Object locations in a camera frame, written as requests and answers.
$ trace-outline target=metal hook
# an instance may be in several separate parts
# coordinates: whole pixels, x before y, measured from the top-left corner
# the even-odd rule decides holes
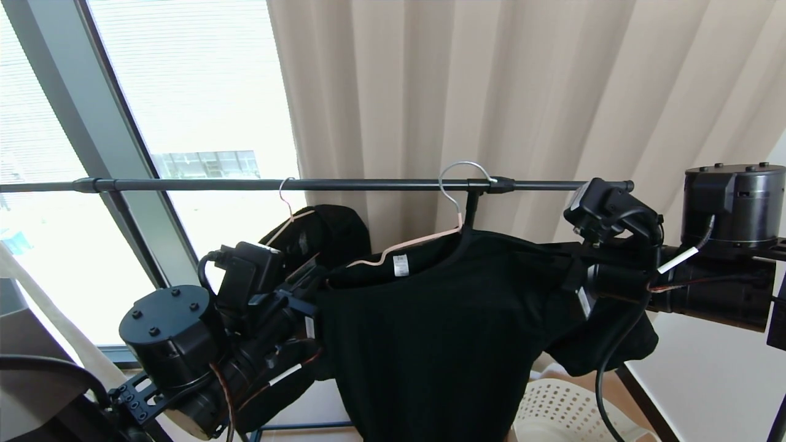
[[[291,177],[289,177],[289,178],[287,178],[287,179],[285,179],[284,181],[282,181],[282,182],[281,182],[281,185],[278,187],[278,197],[279,197],[279,198],[280,198],[280,199],[281,199],[281,200],[284,202],[284,204],[286,204],[286,205],[287,205],[287,207],[289,208],[289,219],[292,219],[292,217],[294,216],[294,215],[292,214],[292,205],[291,205],[291,204],[289,204],[289,201],[285,200],[285,199],[284,199],[284,195],[283,195],[283,194],[281,194],[281,191],[284,189],[284,184],[285,184],[287,181],[289,181],[290,179],[295,179],[295,177],[291,176]]]
[[[497,182],[497,179],[496,178],[491,178],[491,175],[489,175],[489,173],[486,171],[486,169],[484,169],[483,166],[481,166],[480,164],[477,164],[475,161],[456,161],[455,163],[451,164],[450,166],[444,168],[442,173],[439,174],[439,178],[437,179],[437,181],[439,182],[439,190],[442,191],[443,195],[445,195],[445,197],[447,199],[449,199],[449,200],[451,200],[453,202],[453,205],[456,206],[456,212],[458,213],[458,215],[461,215],[461,206],[458,205],[458,201],[456,201],[453,197],[451,197],[450,195],[447,194],[447,191],[445,191],[445,186],[443,186],[443,183],[442,183],[442,177],[445,175],[445,172],[449,171],[451,168],[453,168],[455,166],[458,166],[459,164],[467,164],[467,165],[470,165],[470,166],[475,166],[476,168],[480,169],[481,172],[483,172],[483,174],[486,176],[486,179],[489,182]]]

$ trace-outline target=wall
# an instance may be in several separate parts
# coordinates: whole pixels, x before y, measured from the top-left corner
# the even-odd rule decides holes
[[[768,160],[786,165],[786,133]],[[783,274],[779,264],[778,281]],[[786,393],[786,352],[768,347],[766,335],[686,316],[661,314],[654,324],[658,348],[628,365],[678,437],[765,440]]]

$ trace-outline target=window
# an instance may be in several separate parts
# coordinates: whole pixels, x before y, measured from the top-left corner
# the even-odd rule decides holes
[[[86,176],[3,8],[0,48],[0,182]],[[4,194],[0,241],[95,344],[120,344],[120,319],[136,299],[152,291],[96,195]]]
[[[299,177],[267,4],[89,0],[162,177]],[[257,241],[287,215],[275,192],[171,192],[196,254]],[[293,208],[302,193],[288,192]],[[219,277],[208,273],[215,284]]]

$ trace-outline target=laundry basket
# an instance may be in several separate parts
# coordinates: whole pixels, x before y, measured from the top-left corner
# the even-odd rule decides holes
[[[626,442],[653,432],[628,419],[617,407],[604,401],[608,417]],[[513,434],[517,442],[614,442],[601,420],[595,393],[559,379],[539,379],[527,385],[519,405]]]

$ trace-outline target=clothes hanger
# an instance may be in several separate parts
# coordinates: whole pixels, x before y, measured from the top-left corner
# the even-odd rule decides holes
[[[424,243],[426,241],[435,240],[437,238],[441,238],[441,237],[444,237],[444,236],[447,236],[447,235],[450,235],[450,234],[461,233],[461,228],[464,226],[464,220],[461,217],[461,206],[458,205],[458,201],[456,201],[453,197],[451,197],[447,193],[447,191],[445,191],[445,187],[443,186],[443,176],[445,175],[445,172],[449,171],[451,168],[453,168],[455,166],[458,166],[459,164],[467,164],[467,165],[470,165],[470,166],[474,166],[474,167],[480,169],[481,172],[483,172],[483,174],[486,176],[486,179],[489,182],[497,182],[497,179],[491,178],[491,175],[489,175],[489,173],[486,171],[486,169],[483,168],[483,166],[481,166],[480,164],[477,164],[474,161],[457,161],[457,162],[455,162],[455,163],[451,164],[450,166],[448,166],[448,167],[443,169],[442,173],[439,174],[439,178],[437,179],[437,181],[439,182],[439,190],[443,193],[443,195],[445,195],[445,197],[448,200],[450,200],[453,203],[454,206],[456,206],[456,213],[458,215],[458,225],[455,228],[450,229],[450,230],[445,230],[443,232],[438,232],[438,233],[435,233],[435,234],[430,234],[430,235],[427,235],[427,236],[424,236],[424,237],[421,237],[421,238],[411,239],[409,241],[402,242],[401,244],[392,245],[391,247],[388,247],[387,249],[385,249],[382,252],[382,255],[380,255],[380,260],[379,261],[373,262],[373,261],[358,260],[358,261],[354,261],[352,263],[349,263],[347,265],[347,267],[352,267],[352,266],[355,266],[355,265],[358,265],[358,264],[365,264],[365,265],[369,265],[369,266],[380,266],[380,265],[382,265],[385,262],[385,259],[387,258],[387,255],[390,252],[395,252],[396,250],[404,249],[406,247],[411,247],[413,245],[418,245],[418,244]]]
[[[267,246],[270,246],[271,244],[273,244],[273,241],[276,241],[276,238],[278,238],[278,235],[280,235],[280,234],[281,234],[281,232],[283,232],[284,230],[286,230],[286,228],[287,228],[287,227],[289,227],[289,225],[290,225],[290,224],[292,224],[292,222],[293,222],[293,221],[295,221],[295,220],[296,220],[296,219],[298,219],[298,218],[303,218],[303,217],[304,217],[304,216],[306,216],[306,215],[310,215],[310,214],[314,213],[314,211],[313,211],[313,210],[310,210],[310,211],[308,211],[308,212],[303,212],[303,213],[301,213],[300,215],[297,215],[297,216],[294,216],[294,215],[292,214],[292,205],[291,205],[291,204],[289,204],[289,201],[287,201],[287,200],[285,200],[285,199],[284,199],[284,195],[281,193],[281,191],[284,189],[284,184],[285,184],[287,181],[289,181],[290,179],[295,179],[295,178],[294,178],[294,177],[289,177],[289,178],[285,179],[284,181],[282,181],[282,182],[281,182],[281,185],[278,187],[278,197],[279,197],[279,198],[280,198],[280,199],[281,199],[281,200],[282,200],[282,201],[283,201],[285,204],[287,204],[287,207],[289,208],[289,219],[287,219],[286,223],[284,223],[284,225],[283,225],[283,226],[281,226],[281,229],[278,229],[278,232],[276,232],[276,234],[275,234],[275,235],[273,235],[273,237],[271,237],[271,238],[270,238],[270,240],[269,240],[269,241],[268,241],[268,242],[265,244],[265,245],[267,245]]]

